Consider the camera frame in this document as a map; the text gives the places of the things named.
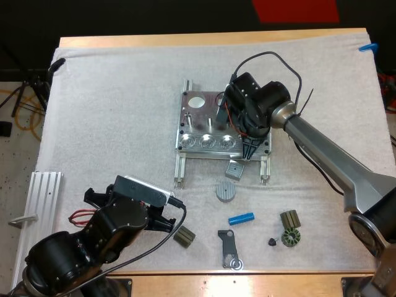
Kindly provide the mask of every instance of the black cable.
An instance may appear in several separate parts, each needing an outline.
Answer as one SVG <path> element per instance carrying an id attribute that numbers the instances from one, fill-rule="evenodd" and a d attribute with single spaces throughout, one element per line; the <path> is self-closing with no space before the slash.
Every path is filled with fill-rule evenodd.
<path id="1" fill-rule="evenodd" d="M 314 89 L 312 89 L 311 92 L 309 93 L 308 99 L 305 101 L 305 103 L 304 103 L 304 105 L 303 105 L 303 108 L 302 108 L 302 109 L 299 111 L 299 113 L 298 113 L 299 116 L 301 116 L 301 113 L 303 112 L 303 110 L 304 110 L 305 106 L 307 105 L 309 99 L 311 99 L 311 95 L 312 95 L 312 92 L 313 92 L 313 91 L 314 91 Z"/>
<path id="2" fill-rule="evenodd" d="M 283 65 L 286 66 L 287 69 L 289 69 L 295 76 L 297 76 L 297 79 L 298 79 L 298 89 L 297 89 L 296 100 L 295 100 L 295 105 L 296 105 L 296 107 L 297 107 L 299 93 L 300 93 L 300 91 L 301 91 L 301 87 L 303 86 L 303 81 L 302 81 L 302 79 L 301 79 L 301 76 L 300 76 L 293 68 L 291 68 L 291 67 L 289 66 L 289 64 L 287 64 L 287 63 L 285 62 L 285 60 L 282 59 L 281 56 L 279 56 L 277 53 L 275 53 L 275 52 L 273 52 L 273 51 L 263 51 L 262 53 L 255 54 L 255 55 L 253 55 L 253 56 L 248 57 L 247 59 L 245 59 L 241 64 L 239 64 L 239 65 L 237 66 L 237 68 L 235 69 L 233 75 L 231 75 L 230 83 L 231 83 L 233 80 L 235 80 L 235 79 L 237 78 L 237 72 L 238 72 L 238 70 L 242 67 L 243 64 L 245 64 L 246 62 L 250 61 L 251 59 L 257 58 L 257 57 L 259 57 L 259 56 L 263 56 L 263 55 L 265 55 L 265 54 L 272 54 L 272 55 L 274 55 L 275 57 L 277 57 L 277 58 L 283 63 Z"/>
<path id="3" fill-rule="evenodd" d="M 104 277 L 106 274 L 109 274 L 110 272 L 113 272 L 114 270 L 120 269 L 130 263 L 136 262 L 137 260 L 140 260 L 141 258 L 151 254 L 152 252 L 155 252 L 159 247 L 161 247 L 164 243 L 167 242 L 168 239 L 170 239 L 172 237 L 172 235 L 174 235 L 177 230 L 180 228 L 180 226 L 183 224 L 184 219 L 186 218 L 187 215 L 187 209 L 186 206 L 178 199 L 174 198 L 174 197 L 170 197 L 168 203 L 176 206 L 177 208 L 181 208 L 183 209 L 183 216 L 180 219 L 180 222 L 176 225 L 175 228 L 173 228 L 173 230 L 167 235 L 165 236 L 165 238 L 163 240 L 161 240 L 156 246 L 152 247 L 151 249 L 149 249 L 148 251 L 145 251 L 144 253 L 136 256 L 135 258 L 129 259 L 123 263 L 120 263 L 112 268 L 109 268 L 101 273 L 99 273 L 98 275 L 94 276 L 93 278 L 91 278 L 90 280 L 87 280 L 86 282 L 83 282 L 81 285 L 78 285 L 77 287 L 71 289 L 70 291 L 66 292 L 66 293 L 62 293 L 60 295 L 58 295 L 59 297 L 63 297 L 63 296 L 67 296 L 68 294 L 71 294 L 72 292 L 81 289 L 83 286 L 88 285 L 89 283 L 94 282 L 95 280 L 98 280 L 101 277 Z"/>
<path id="4" fill-rule="evenodd" d="M 221 94 L 224 94 L 224 91 L 218 93 L 218 94 L 216 95 L 216 97 L 215 97 L 215 103 L 216 103 L 216 105 L 217 105 L 218 107 L 222 107 L 222 106 L 224 105 L 224 103 L 225 103 L 225 102 L 223 102 L 223 103 L 221 103 L 220 105 L 218 104 L 218 101 L 217 101 L 217 100 L 218 100 L 218 97 L 219 97 Z"/>
<path id="5" fill-rule="evenodd" d="M 335 192 L 337 192 L 337 193 L 339 193 L 340 195 L 343 196 L 344 193 L 341 192 L 340 190 L 338 190 L 338 189 L 333 185 L 333 183 L 331 182 L 330 178 L 324 173 L 324 171 L 322 170 L 322 168 L 320 168 L 318 164 L 316 164 L 311 158 L 309 158 L 309 157 L 305 154 L 305 152 L 301 149 L 301 147 L 300 147 L 296 142 L 295 142 L 295 145 L 296 145 L 297 150 L 300 152 L 300 154 L 302 154 L 303 157 L 304 157 L 305 159 L 307 159 L 307 161 L 308 161 L 310 164 L 312 164 L 312 165 L 321 173 L 321 175 L 324 177 L 324 179 L 328 182 L 329 186 L 332 187 L 332 189 L 333 189 Z"/>

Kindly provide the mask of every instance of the table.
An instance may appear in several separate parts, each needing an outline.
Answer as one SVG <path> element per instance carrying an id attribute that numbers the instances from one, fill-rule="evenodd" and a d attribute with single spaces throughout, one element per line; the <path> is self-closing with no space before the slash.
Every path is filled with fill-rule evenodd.
<path id="1" fill-rule="evenodd" d="M 164 45 L 229 45 L 282 41 L 327 35 L 363 33 L 363 28 L 320 29 L 273 32 L 208 33 L 182 35 L 135 35 L 113 37 L 64 37 L 59 47 L 127 47 Z M 244 271 L 230 274 L 223 270 L 119 272 L 132 277 L 133 296 L 341 296 L 340 278 L 356 275 L 346 271 L 288 274 Z"/>

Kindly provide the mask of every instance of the stand leg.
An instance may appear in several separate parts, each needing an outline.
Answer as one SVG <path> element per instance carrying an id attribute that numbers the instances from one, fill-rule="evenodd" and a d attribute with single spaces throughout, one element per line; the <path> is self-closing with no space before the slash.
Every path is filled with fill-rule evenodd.
<path id="1" fill-rule="evenodd" d="M 12 110 L 12 113 L 11 113 L 11 117 L 12 117 L 12 118 L 15 117 L 15 114 L 16 114 L 16 112 L 17 112 L 19 103 L 20 103 L 20 101 L 21 101 L 21 99 L 22 99 L 22 95 L 24 94 L 24 91 L 25 91 L 26 86 L 27 86 L 27 83 L 26 83 L 25 81 L 23 81 L 23 82 L 22 82 L 22 85 L 20 86 L 20 89 L 19 89 L 17 101 L 15 102 L 14 109 Z"/>

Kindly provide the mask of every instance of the yellow cable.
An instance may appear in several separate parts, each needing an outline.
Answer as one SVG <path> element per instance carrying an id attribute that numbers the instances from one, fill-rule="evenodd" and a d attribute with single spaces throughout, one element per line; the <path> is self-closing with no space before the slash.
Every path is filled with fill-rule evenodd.
<path id="1" fill-rule="evenodd" d="M 0 89 L 0 93 L 11 94 L 12 91 Z M 27 98 L 26 96 L 23 96 L 23 95 L 22 95 L 21 98 L 23 98 L 24 100 L 23 100 L 21 103 L 22 103 L 22 104 L 26 104 L 26 103 L 28 103 L 28 102 L 31 102 L 32 105 L 34 105 L 35 108 L 39 110 L 39 109 L 40 109 L 40 105 L 39 105 L 38 103 L 36 103 L 36 102 L 33 101 L 33 98 L 34 98 L 35 96 L 36 96 L 36 95 L 33 94 L 32 96 L 30 96 L 30 97 Z M 18 120 L 19 109 L 20 109 L 20 106 L 18 106 L 18 107 L 17 107 L 17 110 L 15 111 L 15 119 L 14 119 L 14 120 L 15 120 L 15 125 L 16 125 L 20 130 L 22 130 L 22 131 L 31 131 L 32 134 L 33 134 L 33 136 L 34 136 L 34 138 L 36 138 L 38 141 L 41 141 L 41 138 L 37 135 L 37 133 L 36 133 L 36 131 L 35 131 L 35 128 L 40 124 L 42 115 L 39 113 L 39 114 L 38 114 L 38 121 L 37 121 L 37 123 L 33 124 L 33 123 L 34 123 L 35 116 L 36 116 L 36 113 L 32 112 L 32 114 L 30 115 L 29 127 L 23 127 L 22 125 L 19 124 L 19 120 Z"/>

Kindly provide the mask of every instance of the circular hole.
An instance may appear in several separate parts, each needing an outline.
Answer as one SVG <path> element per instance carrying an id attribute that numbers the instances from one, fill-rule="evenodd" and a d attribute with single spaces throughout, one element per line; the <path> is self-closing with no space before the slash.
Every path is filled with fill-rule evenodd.
<path id="1" fill-rule="evenodd" d="M 192 108 L 200 108 L 205 104 L 205 100 L 201 97 L 192 97 L 188 101 L 188 105 Z"/>

